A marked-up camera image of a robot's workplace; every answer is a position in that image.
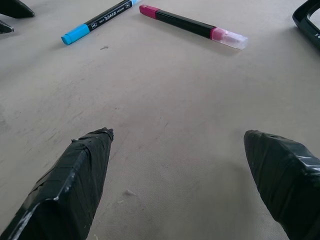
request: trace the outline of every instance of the marker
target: marker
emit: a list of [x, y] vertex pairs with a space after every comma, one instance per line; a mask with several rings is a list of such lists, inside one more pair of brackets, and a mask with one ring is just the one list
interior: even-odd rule
[[159, 8], [141, 5], [140, 13], [150, 18], [160, 20], [167, 24], [171, 24], [178, 28], [187, 30], [194, 34], [198, 34], [207, 39], [228, 45], [235, 49], [244, 49], [248, 45], [248, 38], [239, 34], [224, 30], [222, 28], [205, 24], [203, 22], [195, 21], [183, 16], [175, 15], [173, 13], [163, 11]]
[[96, 28], [100, 27], [102, 24], [105, 24], [106, 22], [110, 21], [111, 19], [123, 13], [124, 11], [130, 9], [133, 5], [135, 5], [138, 2], [140, 2], [140, 0], [124, 0], [122, 2], [119, 2], [117, 5], [109, 8], [108, 10], [99, 14], [98, 16], [95, 16], [91, 20], [69, 31], [68, 33], [63, 35], [61, 39], [64, 42], [64, 44], [70, 45], [75, 41], [79, 40], [80, 38], [84, 37], [85, 35], [89, 34]]

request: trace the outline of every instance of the blue marker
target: blue marker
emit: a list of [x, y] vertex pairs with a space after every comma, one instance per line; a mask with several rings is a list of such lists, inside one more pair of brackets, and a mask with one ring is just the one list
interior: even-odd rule
[[98, 16], [95, 16], [86, 23], [77, 26], [75, 29], [63, 35], [61, 37], [62, 41], [66, 45], [74, 43], [75, 41], [79, 40], [80, 38], [95, 30], [97, 27], [100, 27], [102, 24], [105, 24], [106, 22], [110, 21], [111, 19], [123, 13], [124, 11], [130, 9], [133, 5], [135, 5], [138, 2], [140, 2], [140, 0], [124, 0], [118, 3], [117, 5], [109, 8], [107, 11], [104, 11]]

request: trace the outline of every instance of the concrete floor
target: concrete floor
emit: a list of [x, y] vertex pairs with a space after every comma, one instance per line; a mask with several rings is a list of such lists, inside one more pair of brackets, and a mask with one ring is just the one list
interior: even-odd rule
[[117, 1], [25, 0], [35, 18], [0, 16], [15, 28], [0, 36], [0, 231], [71, 139], [107, 127], [89, 240], [286, 240], [243, 135], [283, 135], [320, 156], [320, 54], [292, 20], [304, 0], [143, 1], [247, 36], [243, 51], [138, 7], [62, 43]]

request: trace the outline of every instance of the pink marker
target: pink marker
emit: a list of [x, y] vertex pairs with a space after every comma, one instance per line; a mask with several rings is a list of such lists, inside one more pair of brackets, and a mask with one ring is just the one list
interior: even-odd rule
[[239, 34], [224, 30], [222, 28], [205, 24], [203, 22], [195, 21], [183, 16], [175, 15], [173, 13], [163, 11], [159, 8], [141, 5], [140, 13], [150, 18], [160, 20], [167, 24], [171, 24], [178, 28], [187, 30], [194, 34], [198, 34], [207, 39], [228, 45], [235, 49], [244, 49], [248, 45], [248, 38]]

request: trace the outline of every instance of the black tape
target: black tape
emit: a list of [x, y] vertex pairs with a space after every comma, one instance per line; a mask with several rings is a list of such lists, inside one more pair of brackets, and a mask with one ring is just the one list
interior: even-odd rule
[[113, 130], [73, 140], [39, 179], [0, 240], [85, 240], [105, 182]]
[[320, 160], [301, 143], [250, 130], [246, 158], [260, 196], [290, 240], [320, 239]]

